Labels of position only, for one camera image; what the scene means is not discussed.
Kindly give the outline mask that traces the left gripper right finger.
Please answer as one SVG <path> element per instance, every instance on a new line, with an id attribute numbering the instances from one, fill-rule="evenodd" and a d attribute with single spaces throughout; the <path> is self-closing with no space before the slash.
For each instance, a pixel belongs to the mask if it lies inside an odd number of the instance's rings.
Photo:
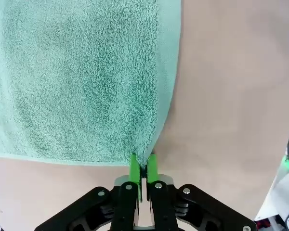
<path id="1" fill-rule="evenodd" d="M 157 157 L 146 166 L 147 198 L 155 230 L 179 231 L 178 222 L 196 231 L 255 231 L 254 221 L 233 210 L 193 184 L 176 188 L 169 176 L 158 174 Z"/>

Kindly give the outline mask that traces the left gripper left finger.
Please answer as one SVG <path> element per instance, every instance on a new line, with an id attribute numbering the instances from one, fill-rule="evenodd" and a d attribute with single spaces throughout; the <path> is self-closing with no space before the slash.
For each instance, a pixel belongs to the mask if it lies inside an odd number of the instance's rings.
<path id="1" fill-rule="evenodd" d="M 130 173 L 117 179 L 112 190 L 96 187 L 38 225 L 37 231 L 96 231 L 111 224 L 111 231 L 132 231 L 138 213 L 140 166 L 131 155 Z"/>

